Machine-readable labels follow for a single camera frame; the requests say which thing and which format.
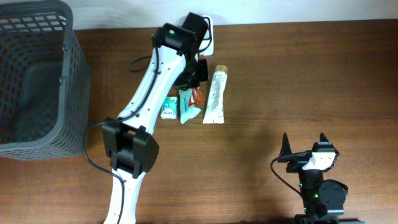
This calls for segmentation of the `orange chocolate bar wrapper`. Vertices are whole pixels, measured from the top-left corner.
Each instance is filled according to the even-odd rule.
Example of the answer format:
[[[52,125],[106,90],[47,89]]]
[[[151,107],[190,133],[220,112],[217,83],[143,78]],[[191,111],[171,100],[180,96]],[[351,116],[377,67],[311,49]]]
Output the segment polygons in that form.
[[[189,106],[197,105],[203,102],[203,96],[198,88],[192,88],[188,91],[190,93]]]

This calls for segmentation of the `teal wet wipes pack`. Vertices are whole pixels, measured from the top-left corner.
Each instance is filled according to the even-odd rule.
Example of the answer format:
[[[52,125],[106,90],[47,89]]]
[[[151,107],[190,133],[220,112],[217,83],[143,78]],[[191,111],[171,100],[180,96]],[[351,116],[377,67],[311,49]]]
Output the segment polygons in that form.
[[[200,114],[201,109],[194,105],[190,105],[190,100],[193,96],[193,89],[179,90],[180,96],[180,122],[186,123],[189,119],[193,119]]]

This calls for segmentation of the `white floral cream tube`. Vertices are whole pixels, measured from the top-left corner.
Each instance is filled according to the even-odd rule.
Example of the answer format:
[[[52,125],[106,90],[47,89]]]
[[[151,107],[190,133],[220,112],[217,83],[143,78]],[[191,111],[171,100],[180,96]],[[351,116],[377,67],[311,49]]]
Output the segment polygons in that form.
[[[226,88],[227,78],[227,66],[217,65],[211,81],[203,124],[224,123],[223,95]]]

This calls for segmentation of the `small green tissue pack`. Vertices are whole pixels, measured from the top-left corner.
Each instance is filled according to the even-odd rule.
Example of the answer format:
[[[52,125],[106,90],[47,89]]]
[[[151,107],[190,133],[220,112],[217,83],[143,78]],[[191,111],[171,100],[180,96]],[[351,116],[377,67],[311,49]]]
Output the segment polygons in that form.
[[[162,119],[177,118],[178,98],[176,96],[167,96],[162,104],[160,117]]]

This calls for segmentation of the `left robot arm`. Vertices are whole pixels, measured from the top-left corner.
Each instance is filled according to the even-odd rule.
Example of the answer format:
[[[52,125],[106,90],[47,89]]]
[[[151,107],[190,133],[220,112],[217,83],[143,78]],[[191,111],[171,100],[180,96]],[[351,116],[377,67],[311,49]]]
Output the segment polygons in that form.
[[[113,189],[105,223],[135,223],[144,176],[159,153],[155,123],[169,90],[196,88],[209,80],[207,61],[200,58],[213,41],[210,16],[189,13],[180,26],[166,23],[152,36],[153,51],[134,96],[116,119],[102,126],[110,159]]]

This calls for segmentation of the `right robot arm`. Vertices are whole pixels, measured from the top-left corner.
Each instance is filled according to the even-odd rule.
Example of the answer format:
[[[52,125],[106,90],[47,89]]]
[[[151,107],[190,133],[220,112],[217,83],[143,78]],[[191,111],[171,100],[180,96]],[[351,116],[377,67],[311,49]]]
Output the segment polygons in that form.
[[[338,223],[344,214],[344,203],[348,186],[333,179],[325,179],[323,174],[334,167],[340,155],[324,133],[320,140],[313,144],[311,150],[293,153],[286,133],[282,138],[278,163],[286,163],[287,173],[297,173],[299,188],[289,185],[299,194],[303,202],[303,214],[294,216],[294,223]]]

